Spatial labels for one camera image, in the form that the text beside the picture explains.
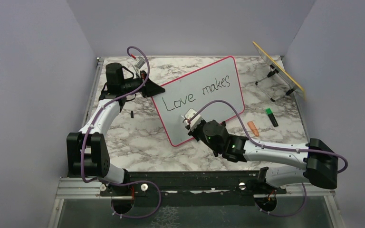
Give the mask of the pink-framed whiteboard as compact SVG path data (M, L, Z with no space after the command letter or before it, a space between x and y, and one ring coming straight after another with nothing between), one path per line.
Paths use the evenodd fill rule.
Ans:
M162 85L164 93L152 100L167 138L173 147L192 139L187 134L183 116L214 103L200 115L206 120L223 122L245 110L243 92L235 58L225 57Z

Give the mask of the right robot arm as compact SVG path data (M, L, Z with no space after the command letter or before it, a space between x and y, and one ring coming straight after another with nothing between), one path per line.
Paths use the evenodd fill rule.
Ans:
M188 135L208 146L214 156L230 162L271 162L278 168L260 169L255 187L261 193L293 183L311 183L319 188L337 188L338 157L320 139L306 144L251 142L248 137L229 134L215 120L186 123Z

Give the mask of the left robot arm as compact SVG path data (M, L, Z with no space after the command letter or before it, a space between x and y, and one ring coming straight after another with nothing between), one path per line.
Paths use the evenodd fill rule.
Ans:
M142 70L145 61L133 64L132 77L125 78L126 67L120 63L106 65L106 83L98 99L98 106L90 120L76 133L67 136L68 172L112 182L113 190L125 195L130 190L127 170L111 164L105 135L113 120L129 100L127 96L140 93L152 97L165 89L148 78Z

